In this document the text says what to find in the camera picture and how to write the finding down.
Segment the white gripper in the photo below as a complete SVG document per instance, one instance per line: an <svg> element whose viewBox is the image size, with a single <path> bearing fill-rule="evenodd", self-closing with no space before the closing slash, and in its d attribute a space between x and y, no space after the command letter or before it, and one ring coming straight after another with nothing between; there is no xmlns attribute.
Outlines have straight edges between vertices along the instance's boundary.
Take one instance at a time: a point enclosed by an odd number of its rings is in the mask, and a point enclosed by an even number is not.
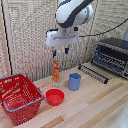
<svg viewBox="0 0 128 128"><path fill-rule="evenodd" d="M48 47L52 47L53 57L56 56L57 50L55 46L68 45L65 48L65 54L69 53L69 47L78 41L79 34L77 31L70 32L68 34L61 34L58 29L52 29L46 32L46 42Z"/></svg>

